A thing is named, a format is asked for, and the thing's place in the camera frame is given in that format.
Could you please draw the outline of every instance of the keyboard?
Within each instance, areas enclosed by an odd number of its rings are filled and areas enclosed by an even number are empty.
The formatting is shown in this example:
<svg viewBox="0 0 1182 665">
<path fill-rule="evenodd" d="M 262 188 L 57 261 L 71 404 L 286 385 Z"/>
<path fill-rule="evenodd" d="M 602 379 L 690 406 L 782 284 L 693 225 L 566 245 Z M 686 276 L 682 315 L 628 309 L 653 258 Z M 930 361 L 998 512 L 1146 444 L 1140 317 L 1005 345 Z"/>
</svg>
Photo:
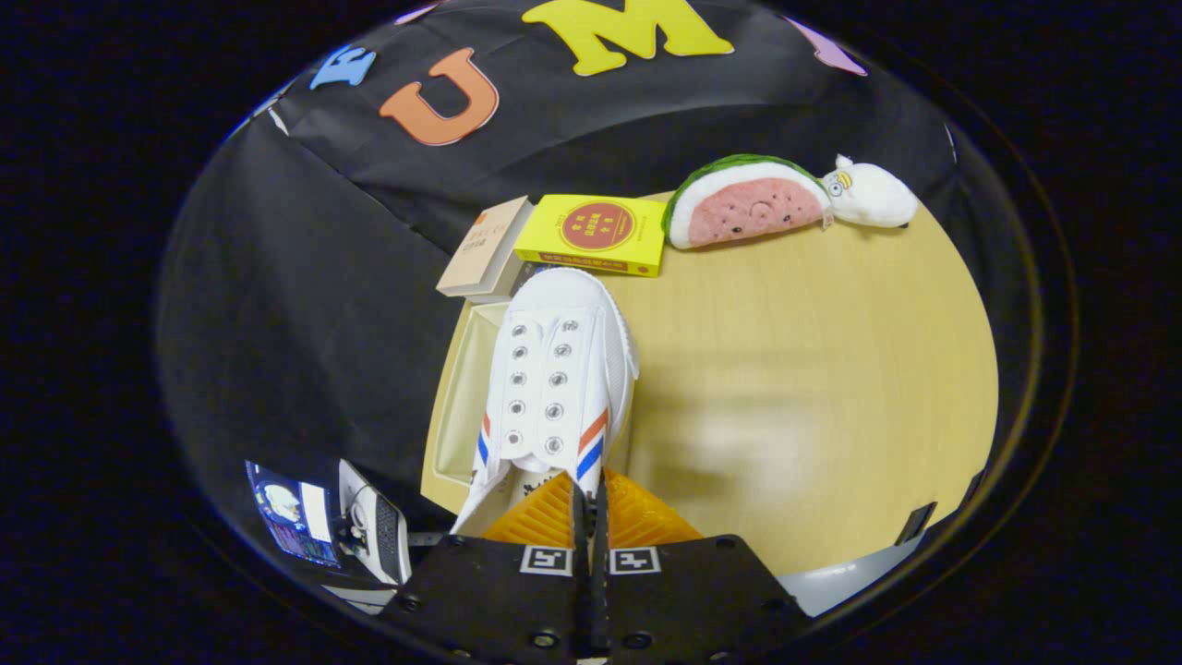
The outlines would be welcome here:
<svg viewBox="0 0 1182 665">
<path fill-rule="evenodd" d="M 377 547 L 378 562 L 382 566 L 382 571 L 387 575 L 394 579 L 397 583 L 403 583 L 407 581 L 405 574 L 402 571 L 402 558 L 400 550 L 402 549 L 402 543 L 398 539 L 398 521 L 402 520 L 402 515 L 398 509 L 390 506 L 390 502 L 382 497 L 377 498 Z"/>
</svg>

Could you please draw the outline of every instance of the wooden table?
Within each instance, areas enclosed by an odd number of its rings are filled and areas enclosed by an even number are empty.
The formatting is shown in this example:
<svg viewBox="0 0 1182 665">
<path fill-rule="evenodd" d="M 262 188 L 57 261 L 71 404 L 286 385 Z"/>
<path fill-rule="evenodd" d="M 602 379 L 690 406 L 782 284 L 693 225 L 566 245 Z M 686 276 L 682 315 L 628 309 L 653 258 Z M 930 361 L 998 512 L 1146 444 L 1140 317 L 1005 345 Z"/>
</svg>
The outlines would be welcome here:
<svg viewBox="0 0 1182 665">
<path fill-rule="evenodd" d="M 777 575 L 894 545 L 913 510 L 947 516 L 985 467 L 993 338 L 926 208 L 905 229 L 814 224 L 667 247 L 655 279 L 597 275 L 641 358 L 630 454 L 609 464 L 703 534 L 742 536 Z M 430 441 L 437 418 L 439 403 Z M 423 494 L 459 510 L 466 490 L 427 467 Z"/>
</svg>

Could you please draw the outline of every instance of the orange letter u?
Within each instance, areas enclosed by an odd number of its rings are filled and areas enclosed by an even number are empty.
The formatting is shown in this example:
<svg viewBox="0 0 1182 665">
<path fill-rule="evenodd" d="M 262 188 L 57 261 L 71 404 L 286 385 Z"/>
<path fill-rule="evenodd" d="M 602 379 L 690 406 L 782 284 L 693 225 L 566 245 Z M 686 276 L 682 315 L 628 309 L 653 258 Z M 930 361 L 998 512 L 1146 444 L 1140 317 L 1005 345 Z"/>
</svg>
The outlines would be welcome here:
<svg viewBox="0 0 1182 665">
<path fill-rule="evenodd" d="M 460 48 L 435 63 L 427 72 L 448 77 L 468 96 L 468 107 L 460 115 L 446 118 L 436 113 L 418 94 L 423 87 L 418 82 L 403 85 L 382 104 L 378 113 L 397 120 L 415 141 L 424 145 L 447 145 L 476 131 L 496 112 L 500 96 L 488 77 L 472 64 L 473 53 L 472 48 Z"/>
</svg>

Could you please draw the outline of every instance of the purple letter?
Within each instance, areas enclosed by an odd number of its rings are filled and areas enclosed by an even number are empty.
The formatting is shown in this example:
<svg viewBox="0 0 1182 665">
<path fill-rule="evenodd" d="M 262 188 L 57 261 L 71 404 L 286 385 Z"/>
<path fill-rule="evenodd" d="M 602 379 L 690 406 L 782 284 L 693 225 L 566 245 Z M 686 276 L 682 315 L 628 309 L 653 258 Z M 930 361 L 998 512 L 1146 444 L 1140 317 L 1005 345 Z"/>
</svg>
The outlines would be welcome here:
<svg viewBox="0 0 1182 665">
<path fill-rule="evenodd" d="M 816 56 L 818 60 L 831 67 L 845 70 L 858 76 L 866 76 L 866 70 L 862 69 L 862 65 L 858 63 L 855 63 L 852 58 L 845 54 L 845 51 L 842 51 L 842 48 L 837 44 L 830 41 L 827 37 L 798 24 L 788 17 L 784 17 L 784 20 L 794 25 L 797 30 L 800 31 L 800 34 L 804 34 L 805 39 L 812 43 L 813 48 L 817 50 Z"/>
</svg>

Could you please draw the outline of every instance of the red and blue stripe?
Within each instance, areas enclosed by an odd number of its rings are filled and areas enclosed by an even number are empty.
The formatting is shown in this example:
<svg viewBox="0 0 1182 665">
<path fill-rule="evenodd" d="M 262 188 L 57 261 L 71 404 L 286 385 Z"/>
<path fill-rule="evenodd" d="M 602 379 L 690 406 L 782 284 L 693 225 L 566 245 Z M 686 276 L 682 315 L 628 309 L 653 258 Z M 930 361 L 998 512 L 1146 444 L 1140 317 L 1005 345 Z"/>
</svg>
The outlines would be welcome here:
<svg viewBox="0 0 1182 665">
<path fill-rule="evenodd" d="M 595 419 L 595 423 L 583 432 L 583 437 L 579 438 L 579 465 L 576 469 L 574 477 L 578 481 L 583 480 L 596 463 L 603 458 L 603 445 L 604 439 L 608 437 L 608 410 L 604 409 L 599 418 Z"/>
<path fill-rule="evenodd" d="M 485 415 L 485 426 L 480 430 L 480 438 L 476 439 L 476 450 L 480 451 L 480 462 L 485 467 L 488 467 L 488 446 L 485 441 L 492 436 L 492 425 L 488 422 L 488 415 Z"/>
</svg>

